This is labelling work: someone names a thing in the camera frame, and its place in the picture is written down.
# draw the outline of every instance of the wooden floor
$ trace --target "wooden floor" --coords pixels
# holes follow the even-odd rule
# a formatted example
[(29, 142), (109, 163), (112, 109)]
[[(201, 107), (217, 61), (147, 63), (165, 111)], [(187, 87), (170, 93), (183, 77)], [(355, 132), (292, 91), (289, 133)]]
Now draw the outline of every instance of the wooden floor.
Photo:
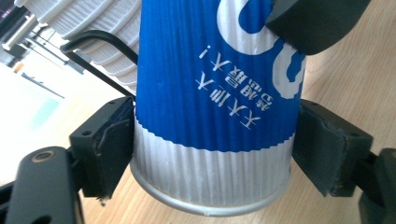
[[(353, 31), (335, 46), (308, 58), (303, 98), (324, 105), (375, 137), (373, 151), (396, 147), (396, 1), (373, 0)], [(51, 142), (67, 146), (67, 135), (100, 105), (120, 96), (93, 77), (77, 91), (72, 111)], [(323, 198), (292, 162), (290, 187), (269, 207), (240, 217), (200, 217), (170, 208), (143, 191), (126, 170), (106, 207), (83, 199), (87, 223), (360, 223), (352, 198)]]

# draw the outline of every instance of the blue label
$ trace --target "blue label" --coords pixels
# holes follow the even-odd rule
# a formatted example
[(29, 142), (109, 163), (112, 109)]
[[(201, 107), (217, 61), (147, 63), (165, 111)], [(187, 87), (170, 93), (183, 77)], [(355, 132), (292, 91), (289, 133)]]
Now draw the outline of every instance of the blue label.
[(272, 2), (144, 0), (139, 123), (207, 150), (259, 150), (289, 139), (304, 55), (264, 26)]

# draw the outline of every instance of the robotic claw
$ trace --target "robotic claw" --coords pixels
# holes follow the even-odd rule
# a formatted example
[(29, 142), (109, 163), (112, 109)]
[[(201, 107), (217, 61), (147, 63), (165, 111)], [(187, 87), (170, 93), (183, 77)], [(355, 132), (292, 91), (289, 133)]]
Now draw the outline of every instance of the robotic claw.
[[(70, 134), (71, 147), (27, 155), (0, 188), (0, 223), (84, 223), (78, 192), (110, 199), (133, 156), (134, 99), (105, 104)], [(350, 197), (362, 223), (396, 221), (396, 149), (370, 152), (373, 137), (321, 105), (301, 101), (293, 158), (324, 195)]]

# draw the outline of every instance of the wooden table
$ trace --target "wooden table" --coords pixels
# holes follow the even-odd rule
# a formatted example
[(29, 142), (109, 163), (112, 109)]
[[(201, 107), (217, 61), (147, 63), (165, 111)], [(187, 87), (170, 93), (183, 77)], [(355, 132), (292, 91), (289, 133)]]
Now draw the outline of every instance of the wooden table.
[[(372, 1), (353, 31), (335, 46), (308, 58), (303, 98), (324, 105), (370, 133), (372, 151), (396, 147), (396, 1)], [(120, 96), (94, 78), (64, 112), (57, 145), (100, 105)], [(258, 212), (240, 217), (200, 217), (168, 207), (135, 182), (129, 168), (106, 207), (83, 199), (87, 223), (360, 223), (358, 189), (352, 198), (323, 198), (292, 161), (288, 190)]]

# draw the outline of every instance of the can bottom rim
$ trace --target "can bottom rim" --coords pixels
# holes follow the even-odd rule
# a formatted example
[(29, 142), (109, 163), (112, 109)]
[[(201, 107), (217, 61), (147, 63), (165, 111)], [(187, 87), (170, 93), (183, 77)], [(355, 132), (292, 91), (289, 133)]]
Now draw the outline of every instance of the can bottom rim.
[(282, 195), (290, 184), (290, 176), (286, 178), (285, 182), (279, 186), (279, 188), (267, 198), (250, 204), (243, 204), (240, 206), (228, 206), (228, 207), (214, 207), (204, 206), (200, 204), (187, 203), (179, 199), (173, 198), (160, 190), (154, 188), (138, 171), (135, 161), (131, 161), (131, 171), (136, 182), (142, 187), (148, 194), (171, 207), (178, 210), (192, 213), (195, 215), (206, 216), (206, 217), (232, 217), (248, 214), (255, 212), (274, 202), (280, 195)]

